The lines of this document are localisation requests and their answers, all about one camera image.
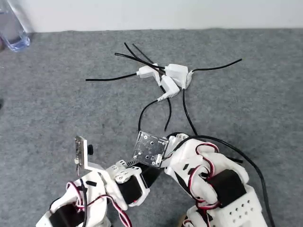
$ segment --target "white plug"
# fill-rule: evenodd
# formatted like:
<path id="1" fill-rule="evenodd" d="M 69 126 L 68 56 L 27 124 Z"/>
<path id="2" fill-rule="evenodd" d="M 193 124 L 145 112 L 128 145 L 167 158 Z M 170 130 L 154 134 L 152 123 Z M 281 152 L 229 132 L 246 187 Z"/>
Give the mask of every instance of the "white plug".
<path id="1" fill-rule="evenodd" d="M 159 73 L 147 65 L 139 68 L 139 70 L 137 71 L 137 75 L 142 79 L 148 78 L 148 77 L 154 77 L 158 86 L 161 86 Z"/>
<path id="2" fill-rule="evenodd" d="M 166 98 L 172 98 L 180 91 L 173 79 L 166 75 L 162 76 L 161 85 L 163 86 L 165 93 L 157 99 L 158 102 Z"/>
<path id="3" fill-rule="evenodd" d="M 189 85 L 187 83 L 188 67 L 184 65 L 169 64 L 165 67 L 165 73 L 171 77 L 175 83 L 182 89 L 186 89 Z"/>

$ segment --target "hole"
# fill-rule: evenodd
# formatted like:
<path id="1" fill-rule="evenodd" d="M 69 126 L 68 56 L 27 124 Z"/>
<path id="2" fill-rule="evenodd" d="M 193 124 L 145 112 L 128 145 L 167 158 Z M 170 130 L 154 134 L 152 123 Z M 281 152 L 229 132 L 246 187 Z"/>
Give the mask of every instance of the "hole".
<path id="1" fill-rule="evenodd" d="M 186 163 L 186 164 L 185 164 L 185 166 L 183 167 L 183 170 L 186 170 L 186 169 L 187 169 L 187 167 L 188 167 L 188 165 L 189 165 L 189 164 L 188 164 L 188 163 Z"/>

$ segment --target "small black knob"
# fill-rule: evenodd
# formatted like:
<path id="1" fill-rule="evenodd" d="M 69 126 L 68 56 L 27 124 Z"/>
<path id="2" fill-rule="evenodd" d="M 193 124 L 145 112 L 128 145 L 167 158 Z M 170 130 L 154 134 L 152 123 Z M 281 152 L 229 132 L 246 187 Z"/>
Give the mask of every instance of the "small black knob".
<path id="1" fill-rule="evenodd" d="M 89 144 L 89 145 L 87 146 L 87 153 L 88 153 L 88 155 L 93 155 L 93 154 L 94 154 L 93 145 Z"/>

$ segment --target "perforated plastic panel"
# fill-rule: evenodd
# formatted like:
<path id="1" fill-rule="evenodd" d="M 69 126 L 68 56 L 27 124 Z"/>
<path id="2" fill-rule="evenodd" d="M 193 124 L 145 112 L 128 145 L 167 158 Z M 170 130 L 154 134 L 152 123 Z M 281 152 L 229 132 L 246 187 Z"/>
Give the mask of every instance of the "perforated plastic panel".
<path id="1" fill-rule="evenodd" d="M 267 227 L 255 190 L 245 187 L 247 193 L 224 208 L 208 213 L 213 216 L 211 227 Z"/>

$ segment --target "white wall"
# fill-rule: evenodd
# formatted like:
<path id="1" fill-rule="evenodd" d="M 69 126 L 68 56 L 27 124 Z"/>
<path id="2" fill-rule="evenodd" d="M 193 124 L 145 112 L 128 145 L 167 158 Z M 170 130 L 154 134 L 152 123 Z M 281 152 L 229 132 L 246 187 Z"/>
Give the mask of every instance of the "white wall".
<path id="1" fill-rule="evenodd" d="M 36 32 L 303 27 L 303 0 L 9 1 Z"/>

